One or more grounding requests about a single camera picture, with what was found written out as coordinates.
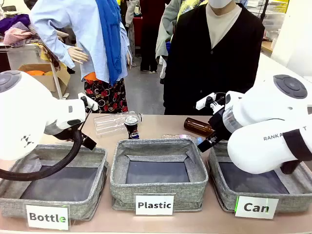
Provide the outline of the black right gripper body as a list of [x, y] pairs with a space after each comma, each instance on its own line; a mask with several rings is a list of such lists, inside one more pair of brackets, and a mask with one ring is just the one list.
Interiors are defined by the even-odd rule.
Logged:
[[227, 130], [223, 122], [223, 114], [231, 109], [232, 108], [230, 107], [226, 110], [224, 107], [222, 107], [209, 119], [208, 123], [214, 131], [212, 135], [208, 137], [208, 142], [211, 147], [215, 146], [222, 140], [228, 141], [230, 136], [232, 135], [232, 133]]

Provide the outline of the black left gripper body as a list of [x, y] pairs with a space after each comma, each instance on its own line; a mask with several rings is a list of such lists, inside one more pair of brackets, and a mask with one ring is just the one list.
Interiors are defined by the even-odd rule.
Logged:
[[57, 124], [55, 122], [47, 125], [44, 129], [44, 133], [46, 135], [51, 135], [56, 137], [57, 139], [60, 140], [72, 140], [75, 141], [78, 138], [77, 132], [80, 134], [80, 141], [82, 142], [83, 137], [82, 137], [82, 133], [81, 130], [79, 130], [78, 128], [82, 125], [82, 123], [79, 124], [75, 124], [73, 126], [70, 126], [67, 129], [61, 129], [57, 126]]

